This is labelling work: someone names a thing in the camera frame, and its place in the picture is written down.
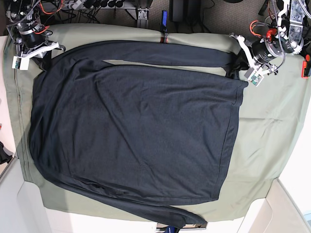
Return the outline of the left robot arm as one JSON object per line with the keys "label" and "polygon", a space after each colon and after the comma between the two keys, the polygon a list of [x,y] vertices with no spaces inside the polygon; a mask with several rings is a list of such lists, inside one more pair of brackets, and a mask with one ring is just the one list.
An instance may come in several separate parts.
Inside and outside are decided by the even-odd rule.
{"label": "left robot arm", "polygon": [[249,25],[256,41],[230,34],[241,48],[232,70],[245,70],[246,79],[256,86],[265,76],[278,73],[282,65],[273,65],[272,60],[281,58],[283,64],[287,55],[299,54],[303,50],[304,18],[311,16],[302,0],[267,0],[262,10],[266,8],[271,21],[254,20]]}

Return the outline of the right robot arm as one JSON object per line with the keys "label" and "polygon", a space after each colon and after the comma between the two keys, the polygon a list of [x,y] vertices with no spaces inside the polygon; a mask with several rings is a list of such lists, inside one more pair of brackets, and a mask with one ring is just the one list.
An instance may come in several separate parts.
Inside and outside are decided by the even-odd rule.
{"label": "right robot arm", "polygon": [[65,51],[66,47],[51,41],[52,31],[41,22],[40,14],[53,16],[64,7],[64,1],[49,1],[56,7],[54,11],[46,11],[43,0],[13,0],[9,3],[6,16],[11,24],[6,29],[16,47],[12,68],[28,70],[30,61],[43,71],[51,65],[52,51]]}

